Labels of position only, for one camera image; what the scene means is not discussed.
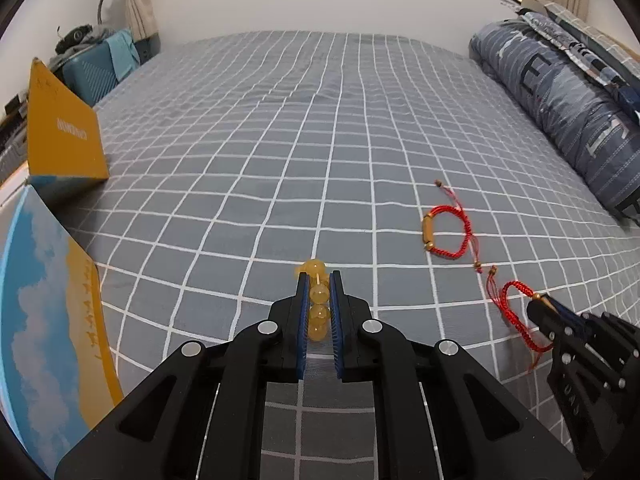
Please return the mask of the blue folded duvet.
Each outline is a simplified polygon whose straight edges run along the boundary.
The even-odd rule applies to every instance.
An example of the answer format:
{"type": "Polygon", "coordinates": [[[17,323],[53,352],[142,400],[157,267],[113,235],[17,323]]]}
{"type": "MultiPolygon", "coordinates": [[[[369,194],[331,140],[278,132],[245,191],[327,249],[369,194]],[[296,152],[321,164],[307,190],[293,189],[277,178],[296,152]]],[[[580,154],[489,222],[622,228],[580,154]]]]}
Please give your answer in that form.
{"type": "Polygon", "coordinates": [[[470,55],[501,82],[618,218],[639,221],[639,124],[522,18],[485,26],[470,55]]]}

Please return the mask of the patterned pillow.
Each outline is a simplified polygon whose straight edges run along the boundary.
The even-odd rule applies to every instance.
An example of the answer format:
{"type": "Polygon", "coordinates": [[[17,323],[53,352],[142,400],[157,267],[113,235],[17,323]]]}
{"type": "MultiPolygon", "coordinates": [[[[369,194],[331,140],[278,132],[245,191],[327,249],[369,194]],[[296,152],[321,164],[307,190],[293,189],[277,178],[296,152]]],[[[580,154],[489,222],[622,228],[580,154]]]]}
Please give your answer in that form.
{"type": "Polygon", "coordinates": [[[639,123],[639,76],[635,75],[608,52],[598,53],[595,48],[580,41],[559,24],[542,14],[528,9],[518,11],[518,16],[565,55],[594,82],[602,87],[623,112],[636,124],[639,123]]]}

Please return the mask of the red braided bracelet gold charm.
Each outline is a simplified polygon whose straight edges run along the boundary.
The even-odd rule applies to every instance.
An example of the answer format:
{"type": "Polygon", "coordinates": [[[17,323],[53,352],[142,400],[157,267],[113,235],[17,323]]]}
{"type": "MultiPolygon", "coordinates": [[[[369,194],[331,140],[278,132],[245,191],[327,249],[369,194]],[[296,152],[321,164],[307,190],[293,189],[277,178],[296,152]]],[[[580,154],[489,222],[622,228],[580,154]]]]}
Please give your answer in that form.
{"type": "Polygon", "coordinates": [[[519,280],[508,281],[502,286],[499,286],[497,282],[497,273],[498,266],[491,266],[488,270],[485,281],[487,295],[491,302],[500,311],[506,322],[508,322],[508,324],[520,335],[521,340],[524,342],[532,356],[532,362],[529,365],[529,370],[534,370],[537,367],[540,358],[552,349],[553,344],[541,344],[534,339],[532,331],[512,309],[509,300],[509,292],[511,288],[514,288],[528,299],[539,299],[540,295],[519,280]]]}

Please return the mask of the grey checked bed sheet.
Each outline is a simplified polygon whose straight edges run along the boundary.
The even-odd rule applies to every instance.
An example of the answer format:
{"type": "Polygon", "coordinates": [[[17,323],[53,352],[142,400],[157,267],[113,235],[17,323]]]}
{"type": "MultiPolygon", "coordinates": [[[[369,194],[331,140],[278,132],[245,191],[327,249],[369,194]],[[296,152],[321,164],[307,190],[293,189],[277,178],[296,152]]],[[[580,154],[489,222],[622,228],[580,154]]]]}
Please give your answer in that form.
{"type": "Polygon", "coordinates": [[[429,257],[427,209],[454,188],[500,278],[578,311],[639,318],[639,231],[585,185],[472,60],[396,36],[252,32],[186,44],[98,105],[110,178],[58,211],[96,260],[131,390],[185,341],[262,320],[311,257],[381,320],[449,337],[559,439],[546,377],[464,256],[429,257]]]}

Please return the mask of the grey checked pillow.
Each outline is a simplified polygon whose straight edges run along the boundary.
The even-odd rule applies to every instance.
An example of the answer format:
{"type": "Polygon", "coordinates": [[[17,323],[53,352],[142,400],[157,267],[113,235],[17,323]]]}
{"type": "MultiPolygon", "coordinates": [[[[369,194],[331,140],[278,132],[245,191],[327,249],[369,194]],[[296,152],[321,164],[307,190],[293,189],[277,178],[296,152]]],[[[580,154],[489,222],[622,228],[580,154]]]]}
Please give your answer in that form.
{"type": "Polygon", "coordinates": [[[620,73],[628,84],[639,85],[639,55],[612,39],[604,32],[578,18],[575,14],[548,0],[538,0],[542,4],[549,18],[562,29],[573,36],[589,50],[597,55],[613,70],[620,73]]]}

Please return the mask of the yellow box lid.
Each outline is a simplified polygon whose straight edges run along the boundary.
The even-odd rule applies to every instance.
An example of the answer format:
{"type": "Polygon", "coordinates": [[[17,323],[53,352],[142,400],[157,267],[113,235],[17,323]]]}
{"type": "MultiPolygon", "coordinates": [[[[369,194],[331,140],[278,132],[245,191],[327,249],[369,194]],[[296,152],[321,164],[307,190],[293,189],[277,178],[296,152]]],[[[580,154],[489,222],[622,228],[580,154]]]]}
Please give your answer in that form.
{"type": "Polygon", "coordinates": [[[32,60],[27,92],[28,183],[49,205],[108,179],[98,115],[32,60]]]}

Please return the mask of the beige curtain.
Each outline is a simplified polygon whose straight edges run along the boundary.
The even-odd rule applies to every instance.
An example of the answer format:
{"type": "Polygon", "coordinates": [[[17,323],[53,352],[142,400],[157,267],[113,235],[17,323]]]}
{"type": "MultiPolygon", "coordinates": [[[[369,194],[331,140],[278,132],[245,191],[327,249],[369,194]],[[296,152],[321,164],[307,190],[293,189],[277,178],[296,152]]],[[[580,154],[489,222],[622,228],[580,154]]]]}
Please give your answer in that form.
{"type": "Polygon", "coordinates": [[[158,33],[151,0],[124,0],[125,18],[134,42],[151,38],[158,33]]]}

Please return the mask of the teal suitcase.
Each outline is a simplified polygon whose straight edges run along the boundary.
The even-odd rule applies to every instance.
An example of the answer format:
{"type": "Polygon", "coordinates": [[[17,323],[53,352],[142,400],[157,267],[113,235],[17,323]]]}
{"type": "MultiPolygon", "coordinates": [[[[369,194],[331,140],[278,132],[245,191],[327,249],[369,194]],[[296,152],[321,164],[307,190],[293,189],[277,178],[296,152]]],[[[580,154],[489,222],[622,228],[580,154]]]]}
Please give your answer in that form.
{"type": "Polygon", "coordinates": [[[128,29],[74,53],[56,72],[67,88],[89,106],[96,105],[140,66],[128,29]]]}

